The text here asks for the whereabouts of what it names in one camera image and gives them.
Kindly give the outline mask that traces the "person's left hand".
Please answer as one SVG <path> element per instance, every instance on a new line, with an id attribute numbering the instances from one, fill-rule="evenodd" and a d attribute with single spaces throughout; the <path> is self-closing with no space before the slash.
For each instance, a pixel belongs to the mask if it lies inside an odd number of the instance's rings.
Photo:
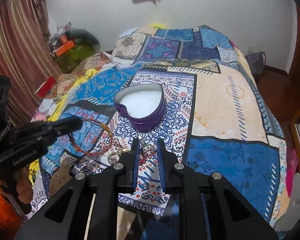
<path id="1" fill-rule="evenodd" d="M 30 204 L 33 198 L 32 184 L 29 180 L 29 172 L 26 167 L 22 168 L 18 173 L 18 181 L 16 185 L 16 190 L 18 193 L 18 198 L 21 202 L 25 204 Z"/>

